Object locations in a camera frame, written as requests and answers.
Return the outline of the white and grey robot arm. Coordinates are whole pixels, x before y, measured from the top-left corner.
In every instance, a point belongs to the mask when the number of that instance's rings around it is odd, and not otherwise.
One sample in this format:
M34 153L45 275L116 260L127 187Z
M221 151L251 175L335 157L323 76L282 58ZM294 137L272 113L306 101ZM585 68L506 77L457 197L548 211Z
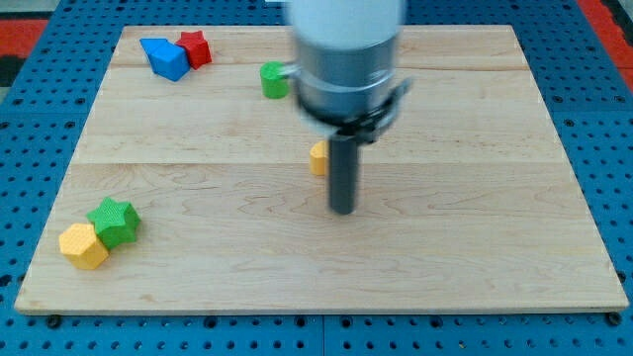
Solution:
M360 148L387 131L410 82L392 83L406 4L398 0L291 0L285 10L296 59L284 75L294 81L301 120L327 147L329 208L352 213Z

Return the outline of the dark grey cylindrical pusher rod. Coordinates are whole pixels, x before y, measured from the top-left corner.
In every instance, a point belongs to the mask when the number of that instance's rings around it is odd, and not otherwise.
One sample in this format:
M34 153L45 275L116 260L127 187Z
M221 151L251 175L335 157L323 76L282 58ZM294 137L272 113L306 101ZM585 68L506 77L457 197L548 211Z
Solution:
M328 203L339 215L355 209L358 146L351 136L333 136L328 141Z

